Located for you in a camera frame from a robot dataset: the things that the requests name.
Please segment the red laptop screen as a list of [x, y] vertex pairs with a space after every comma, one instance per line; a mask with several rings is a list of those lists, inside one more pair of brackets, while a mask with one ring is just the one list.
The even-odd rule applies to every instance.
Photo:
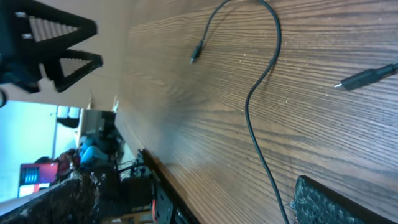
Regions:
[[58, 173], [58, 163], [21, 164], [18, 197], [24, 197], [50, 187]]

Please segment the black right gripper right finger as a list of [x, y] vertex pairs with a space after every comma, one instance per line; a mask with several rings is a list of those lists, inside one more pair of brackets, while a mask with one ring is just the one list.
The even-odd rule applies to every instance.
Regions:
[[290, 206], [299, 223], [394, 224], [306, 175], [298, 177]]

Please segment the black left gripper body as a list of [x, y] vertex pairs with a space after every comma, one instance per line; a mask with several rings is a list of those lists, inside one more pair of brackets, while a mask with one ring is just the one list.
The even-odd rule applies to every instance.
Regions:
[[39, 63], [29, 50], [35, 44], [25, 1], [1, 1], [1, 84], [28, 93], [40, 91]]

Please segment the person in blue clothes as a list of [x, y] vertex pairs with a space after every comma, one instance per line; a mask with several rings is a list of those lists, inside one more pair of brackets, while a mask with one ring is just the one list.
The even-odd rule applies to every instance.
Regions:
[[120, 145], [115, 138], [85, 136], [78, 150], [80, 167], [82, 169], [94, 169], [96, 167], [113, 166], [119, 147]]

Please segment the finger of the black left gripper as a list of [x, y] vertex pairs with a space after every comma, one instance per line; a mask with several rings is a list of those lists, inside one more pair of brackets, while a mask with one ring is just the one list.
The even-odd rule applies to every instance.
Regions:
[[96, 35], [96, 22], [38, 1], [25, 1], [35, 44], [30, 52], [58, 52]]
[[38, 80], [47, 77], [61, 93], [102, 66], [103, 59], [98, 54], [72, 49], [50, 52], [38, 62]]

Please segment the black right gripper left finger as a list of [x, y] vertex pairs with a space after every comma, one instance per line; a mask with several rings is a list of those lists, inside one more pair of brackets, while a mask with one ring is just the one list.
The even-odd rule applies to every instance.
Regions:
[[1, 224], [99, 223], [100, 187], [106, 176], [82, 174], [1, 215]]

